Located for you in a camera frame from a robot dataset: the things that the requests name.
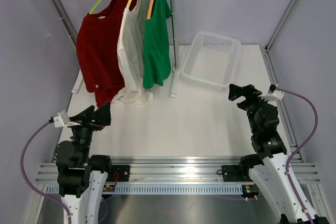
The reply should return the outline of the orange hanger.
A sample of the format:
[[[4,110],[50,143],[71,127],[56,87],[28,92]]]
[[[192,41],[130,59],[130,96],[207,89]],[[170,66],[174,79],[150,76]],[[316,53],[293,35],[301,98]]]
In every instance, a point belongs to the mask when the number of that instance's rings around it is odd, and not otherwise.
[[[149,20],[152,16],[154,1],[155,0],[150,0],[149,8],[148,8],[148,14],[147,14],[147,20]]]

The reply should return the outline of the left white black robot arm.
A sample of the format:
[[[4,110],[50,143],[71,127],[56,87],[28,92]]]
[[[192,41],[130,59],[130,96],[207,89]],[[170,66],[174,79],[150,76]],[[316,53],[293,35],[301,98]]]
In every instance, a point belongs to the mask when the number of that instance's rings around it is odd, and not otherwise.
[[[110,103],[96,109],[91,105],[69,117],[66,111],[56,113],[55,127],[68,127],[72,136],[55,148],[57,182],[65,206],[65,222],[98,223],[104,183],[113,176],[111,158],[90,155],[92,136],[111,124]]]

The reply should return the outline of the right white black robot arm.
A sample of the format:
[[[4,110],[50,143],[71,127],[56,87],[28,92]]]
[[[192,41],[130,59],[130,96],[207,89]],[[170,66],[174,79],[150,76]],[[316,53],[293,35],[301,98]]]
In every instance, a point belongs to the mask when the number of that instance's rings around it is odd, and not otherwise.
[[[319,216],[306,198],[292,169],[291,160],[297,151],[288,153],[277,127],[280,123],[278,108],[272,103],[281,100],[284,89],[272,84],[263,94],[253,85],[229,85],[228,99],[238,102],[246,112],[251,129],[254,154],[241,157],[239,176],[251,180],[263,194],[278,223],[328,223]]]

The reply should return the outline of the green t shirt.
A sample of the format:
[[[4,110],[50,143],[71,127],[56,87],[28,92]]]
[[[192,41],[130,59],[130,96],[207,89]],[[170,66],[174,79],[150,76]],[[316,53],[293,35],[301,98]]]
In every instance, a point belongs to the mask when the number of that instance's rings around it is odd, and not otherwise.
[[[167,19],[172,16],[167,0],[154,0],[151,18],[145,21],[143,87],[162,86],[171,72]]]

